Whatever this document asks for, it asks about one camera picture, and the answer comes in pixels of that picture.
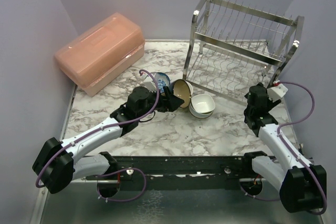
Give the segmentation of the white grey bottom bowl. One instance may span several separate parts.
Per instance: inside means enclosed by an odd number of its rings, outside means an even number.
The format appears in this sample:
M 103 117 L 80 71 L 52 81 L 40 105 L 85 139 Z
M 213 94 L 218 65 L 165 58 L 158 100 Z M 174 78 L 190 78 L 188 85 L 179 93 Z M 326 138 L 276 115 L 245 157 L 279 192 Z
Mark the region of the white grey bottom bowl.
M 188 106 L 188 108 L 189 108 L 189 111 L 190 111 L 191 115 L 195 118 L 198 118 L 198 119 L 206 119 L 213 114 L 213 112 L 199 113 L 199 112 L 195 111 L 195 109 L 193 108 L 193 106 L 191 104 Z

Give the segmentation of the pink plastic storage box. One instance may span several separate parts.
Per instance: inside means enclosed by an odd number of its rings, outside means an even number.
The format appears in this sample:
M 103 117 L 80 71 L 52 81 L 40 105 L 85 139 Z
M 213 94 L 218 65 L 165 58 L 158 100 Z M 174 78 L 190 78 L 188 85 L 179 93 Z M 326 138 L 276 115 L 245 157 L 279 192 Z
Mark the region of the pink plastic storage box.
M 144 55 L 140 26 L 114 13 L 55 53 L 59 68 L 94 96 Z

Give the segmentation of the white orange bowl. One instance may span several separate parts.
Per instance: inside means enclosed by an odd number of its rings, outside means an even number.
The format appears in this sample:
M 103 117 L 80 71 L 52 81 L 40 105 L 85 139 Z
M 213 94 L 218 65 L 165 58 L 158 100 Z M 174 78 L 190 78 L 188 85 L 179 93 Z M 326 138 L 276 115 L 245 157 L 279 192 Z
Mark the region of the white orange bowl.
M 184 101 L 184 103 L 180 105 L 180 108 L 184 109 L 188 107 L 191 102 L 191 85 L 183 79 L 178 79 L 173 83 L 173 94 Z

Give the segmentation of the blue white patterned bowl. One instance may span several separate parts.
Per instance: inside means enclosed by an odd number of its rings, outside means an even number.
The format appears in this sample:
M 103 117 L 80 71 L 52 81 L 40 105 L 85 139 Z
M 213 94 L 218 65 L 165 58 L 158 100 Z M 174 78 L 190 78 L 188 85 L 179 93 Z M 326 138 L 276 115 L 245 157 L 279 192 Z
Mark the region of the blue white patterned bowl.
M 165 73 L 156 72 L 154 77 L 161 92 L 163 92 L 164 87 L 168 87 L 171 83 L 169 76 Z

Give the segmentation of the lime green white bowl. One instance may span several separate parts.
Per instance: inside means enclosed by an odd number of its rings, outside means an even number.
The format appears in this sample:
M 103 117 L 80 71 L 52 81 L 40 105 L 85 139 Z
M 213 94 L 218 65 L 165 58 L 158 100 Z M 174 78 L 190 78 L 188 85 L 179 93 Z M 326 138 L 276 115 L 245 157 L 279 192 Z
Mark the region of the lime green white bowl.
M 191 98 L 191 105 L 197 113 L 210 113 L 215 110 L 215 102 L 208 94 L 198 94 Z

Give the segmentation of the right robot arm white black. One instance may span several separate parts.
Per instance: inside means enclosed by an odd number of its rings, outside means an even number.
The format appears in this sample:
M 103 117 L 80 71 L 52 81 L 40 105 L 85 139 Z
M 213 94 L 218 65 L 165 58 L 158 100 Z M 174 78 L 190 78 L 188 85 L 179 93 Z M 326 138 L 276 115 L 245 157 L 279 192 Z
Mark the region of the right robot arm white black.
M 283 82 L 269 88 L 262 83 L 251 86 L 245 95 L 247 107 L 244 122 L 271 150 L 278 164 L 265 154 L 246 154 L 241 164 L 246 177 L 256 174 L 265 178 L 278 190 L 279 200 L 289 213 L 306 211 L 322 215 L 327 210 L 327 172 L 304 157 L 288 140 L 270 111 L 281 103 L 288 89 Z

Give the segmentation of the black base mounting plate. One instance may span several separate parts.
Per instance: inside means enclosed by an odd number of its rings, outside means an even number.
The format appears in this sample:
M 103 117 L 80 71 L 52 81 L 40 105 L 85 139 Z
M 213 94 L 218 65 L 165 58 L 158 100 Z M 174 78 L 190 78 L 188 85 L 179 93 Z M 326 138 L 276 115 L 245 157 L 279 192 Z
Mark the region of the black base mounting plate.
M 108 152 L 99 154 L 109 158 L 110 168 L 102 176 L 81 178 L 97 181 L 97 192 L 104 198 L 114 199 L 118 191 L 240 188 L 258 195 L 263 188 L 261 182 L 255 181 L 258 174 L 249 168 L 246 154 L 259 156 L 264 152 L 250 152 L 237 157 L 113 157 Z

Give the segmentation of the stainless steel dish rack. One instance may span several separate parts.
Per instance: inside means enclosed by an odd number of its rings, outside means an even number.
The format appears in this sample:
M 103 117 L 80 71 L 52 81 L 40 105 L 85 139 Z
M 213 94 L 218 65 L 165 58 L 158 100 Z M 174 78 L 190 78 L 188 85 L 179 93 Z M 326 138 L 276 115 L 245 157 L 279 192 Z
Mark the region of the stainless steel dish rack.
M 281 16 L 230 0 L 199 0 L 183 79 L 243 104 L 251 86 L 268 87 L 279 78 L 299 47 L 303 24 L 303 16 Z

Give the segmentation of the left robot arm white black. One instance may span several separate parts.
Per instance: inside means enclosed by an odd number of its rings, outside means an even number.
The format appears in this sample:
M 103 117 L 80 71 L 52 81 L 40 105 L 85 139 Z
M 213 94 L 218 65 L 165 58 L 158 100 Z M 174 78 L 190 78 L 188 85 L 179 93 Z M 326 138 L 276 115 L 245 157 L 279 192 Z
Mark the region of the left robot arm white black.
M 87 154 L 108 141 L 118 139 L 134 130 L 139 122 L 154 111 L 174 112 L 184 100 L 164 87 L 164 93 L 136 87 L 127 101 L 114 110 L 103 122 L 71 138 L 59 141 L 48 139 L 38 153 L 32 169 L 37 175 L 35 186 L 46 187 L 51 194 L 66 188 L 74 179 L 102 176 L 110 179 L 116 166 L 103 154 Z

